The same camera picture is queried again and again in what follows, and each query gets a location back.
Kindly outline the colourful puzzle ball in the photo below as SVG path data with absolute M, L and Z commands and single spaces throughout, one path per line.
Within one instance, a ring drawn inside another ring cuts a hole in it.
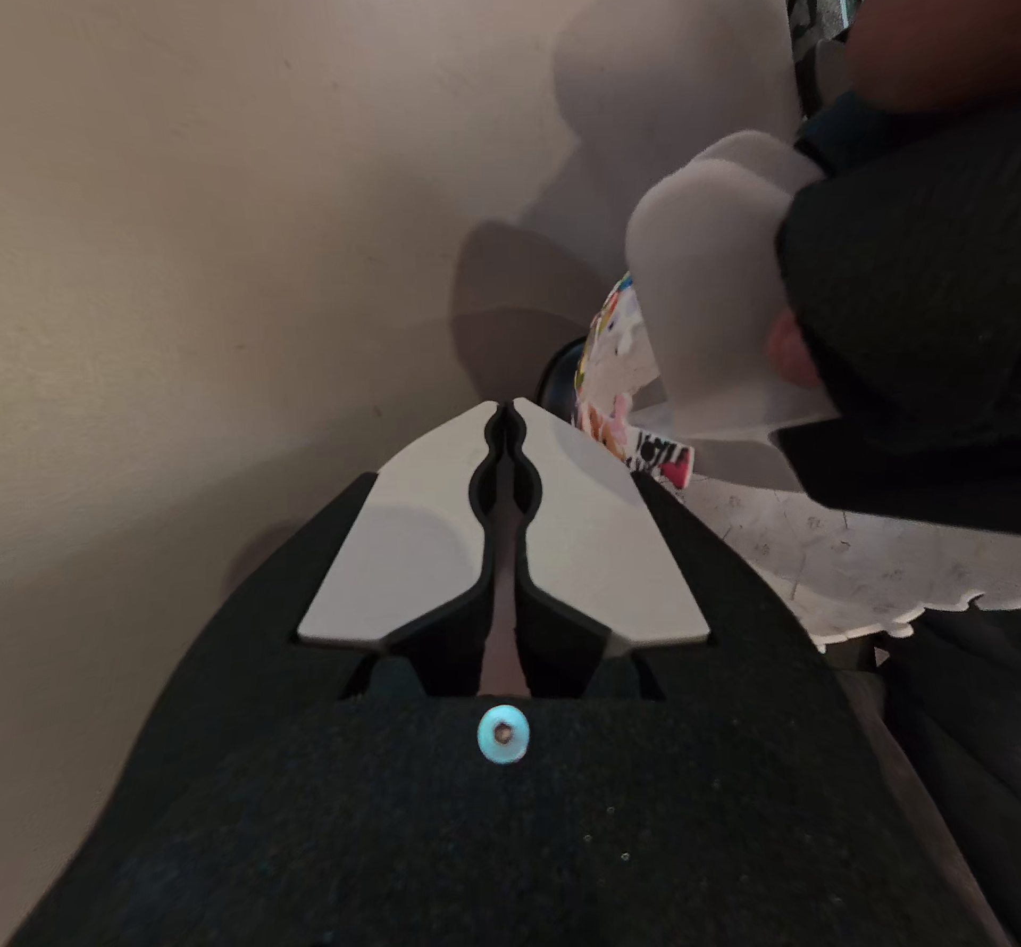
M 737 552 L 820 651 L 865 634 L 906 636 L 925 611 L 1020 607 L 1019 537 L 836 511 L 805 494 L 708 476 L 657 420 L 665 395 L 629 273 L 609 291 L 573 377 L 570 421 L 632 474 L 649 474 Z

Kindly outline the black ball stand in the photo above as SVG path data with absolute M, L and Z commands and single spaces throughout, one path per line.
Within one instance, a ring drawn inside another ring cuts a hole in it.
M 576 412 L 576 377 L 585 350 L 586 338 L 579 337 L 562 347 L 545 366 L 533 402 L 567 423 Z

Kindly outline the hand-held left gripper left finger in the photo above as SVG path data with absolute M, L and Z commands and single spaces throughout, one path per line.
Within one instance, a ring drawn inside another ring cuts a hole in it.
M 427 693 L 478 692 L 504 421 L 502 404 L 482 402 L 378 469 L 297 626 L 300 643 L 404 659 Z

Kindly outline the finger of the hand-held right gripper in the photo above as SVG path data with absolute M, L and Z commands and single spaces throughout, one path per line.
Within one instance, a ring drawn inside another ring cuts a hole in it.
M 828 394 L 783 380 L 767 343 L 787 309 L 776 239 L 823 171 L 789 142 L 740 131 L 651 187 L 626 232 L 626 263 L 685 441 L 765 441 L 829 421 Z

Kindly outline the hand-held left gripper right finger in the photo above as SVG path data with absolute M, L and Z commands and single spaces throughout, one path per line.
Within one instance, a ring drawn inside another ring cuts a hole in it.
M 517 657 L 532 696 L 582 696 L 600 664 L 704 644 L 710 628 L 634 476 L 538 404 L 512 402 Z

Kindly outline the person's right hand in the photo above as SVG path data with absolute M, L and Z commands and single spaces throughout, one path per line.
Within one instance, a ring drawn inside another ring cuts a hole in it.
M 1020 0 L 864 0 L 850 87 L 893 112 L 962 109 L 1020 89 Z

